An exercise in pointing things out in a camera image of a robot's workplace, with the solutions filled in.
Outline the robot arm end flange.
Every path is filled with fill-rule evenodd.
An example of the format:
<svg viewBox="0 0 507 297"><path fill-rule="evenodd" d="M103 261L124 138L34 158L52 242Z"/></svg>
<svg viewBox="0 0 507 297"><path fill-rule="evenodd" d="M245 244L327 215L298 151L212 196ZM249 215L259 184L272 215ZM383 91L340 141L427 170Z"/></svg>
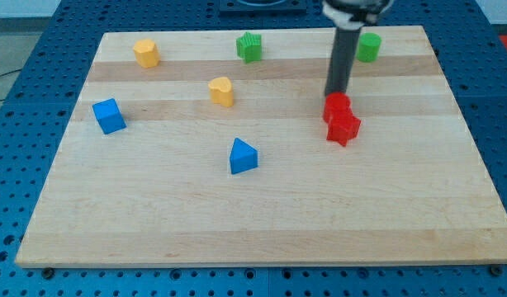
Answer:
<svg viewBox="0 0 507 297"><path fill-rule="evenodd" d="M355 31L375 26L393 6L394 0L323 0L323 14L337 28Z"/></svg>

